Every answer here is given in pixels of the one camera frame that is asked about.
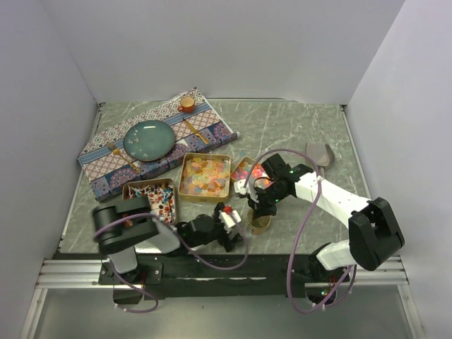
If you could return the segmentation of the gold tin with gummy candies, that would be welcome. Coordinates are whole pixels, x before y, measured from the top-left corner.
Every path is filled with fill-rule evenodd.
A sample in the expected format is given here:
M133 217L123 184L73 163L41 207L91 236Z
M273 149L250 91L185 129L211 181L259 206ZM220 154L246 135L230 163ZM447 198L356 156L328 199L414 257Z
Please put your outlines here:
M256 187L259 187L261 189L265 189L269 187L272 184L272 181L268 178L268 175L266 174L264 168L261 166L261 164L257 164L255 168L251 168L254 164L255 160L250 157L244 157L242 161L234 168L234 170L231 173L231 180L233 182L239 181L242 179L246 179L248 173L251 172L251 178L256 179L257 182L255 183Z

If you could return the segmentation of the wooden jar lid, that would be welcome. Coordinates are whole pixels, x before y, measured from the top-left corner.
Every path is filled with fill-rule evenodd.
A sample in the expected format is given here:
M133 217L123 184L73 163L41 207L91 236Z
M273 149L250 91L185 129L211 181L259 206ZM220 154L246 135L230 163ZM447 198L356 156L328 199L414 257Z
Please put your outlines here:
M254 217L254 211L252 209L249 209L246 214L246 223L252 224L252 225L262 225L271 222L271 216L261 216L258 218Z

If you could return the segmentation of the metal candy scoop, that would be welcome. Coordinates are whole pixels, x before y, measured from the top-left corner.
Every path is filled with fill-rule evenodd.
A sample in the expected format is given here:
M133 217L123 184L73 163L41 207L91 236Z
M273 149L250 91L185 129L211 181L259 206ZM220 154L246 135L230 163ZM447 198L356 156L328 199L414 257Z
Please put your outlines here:
M335 154L332 148L326 143L307 143L305 151L306 155L318 166L321 176L324 177L325 170L335 161Z

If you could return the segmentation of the gold tin with popsicle candies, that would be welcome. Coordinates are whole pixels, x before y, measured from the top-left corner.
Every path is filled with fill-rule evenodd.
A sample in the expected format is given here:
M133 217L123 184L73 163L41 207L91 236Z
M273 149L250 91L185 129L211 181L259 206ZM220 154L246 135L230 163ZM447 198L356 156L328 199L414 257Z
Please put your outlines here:
M230 196L232 160L228 155L187 153L178 192L185 201L226 202Z

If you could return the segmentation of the gold tin with lollipops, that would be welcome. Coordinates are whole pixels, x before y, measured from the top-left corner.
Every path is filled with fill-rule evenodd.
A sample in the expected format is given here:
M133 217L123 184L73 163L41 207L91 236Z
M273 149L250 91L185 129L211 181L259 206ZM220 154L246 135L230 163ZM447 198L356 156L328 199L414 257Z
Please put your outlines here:
M124 200L137 197L146 197L151 211L163 222L168 225L177 223L177 194L172 179L147 179L123 186Z

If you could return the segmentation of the teal ceramic plate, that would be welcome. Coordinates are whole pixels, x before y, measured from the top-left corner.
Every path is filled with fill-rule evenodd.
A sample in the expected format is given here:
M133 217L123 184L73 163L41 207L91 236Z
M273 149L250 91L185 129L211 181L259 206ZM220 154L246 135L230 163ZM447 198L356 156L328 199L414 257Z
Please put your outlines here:
M175 143L172 127L163 121L148 120L132 126L124 137L124 150L135 160L158 160L171 151Z

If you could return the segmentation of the clear glass jar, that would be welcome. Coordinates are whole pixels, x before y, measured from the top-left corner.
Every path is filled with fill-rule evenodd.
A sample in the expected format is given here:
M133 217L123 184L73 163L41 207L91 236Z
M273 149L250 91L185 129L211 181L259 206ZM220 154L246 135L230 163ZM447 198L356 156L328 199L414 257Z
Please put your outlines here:
M264 233L268 229L269 225L270 225L269 223L262 224L262 225L248 224L248 228L250 229L250 232L253 235L259 235L259 234Z

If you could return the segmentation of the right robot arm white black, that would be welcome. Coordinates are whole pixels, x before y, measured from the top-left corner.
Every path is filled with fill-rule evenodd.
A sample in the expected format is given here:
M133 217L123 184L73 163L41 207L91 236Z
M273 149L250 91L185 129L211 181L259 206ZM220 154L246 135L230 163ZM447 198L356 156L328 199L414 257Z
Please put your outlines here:
M270 186L262 189L252 179L242 180L235 186L237 194L247 197L254 218L274 216L277 203L293 196L313 203L348 230L346 240L325 244L311 255L309 273L313 279L325 281L335 269L346 266L376 270L404 247L405 238L387 200L355 195L306 165L290 166L279 154L269 157L262 166Z

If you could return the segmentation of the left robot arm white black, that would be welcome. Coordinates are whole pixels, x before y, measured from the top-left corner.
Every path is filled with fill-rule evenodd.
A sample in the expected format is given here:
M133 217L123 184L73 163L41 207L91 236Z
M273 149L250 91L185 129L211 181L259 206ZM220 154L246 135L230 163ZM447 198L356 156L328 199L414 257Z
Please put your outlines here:
M162 221L144 198L96 207L92 217L99 252L109 258L115 275L126 284L140 277L135 246L141 242L149 241L161 254L194 254L212 242L231 252L243 242L245 253L249 253L242 219L224 203L218 203L212 215L201 214L176 225Z

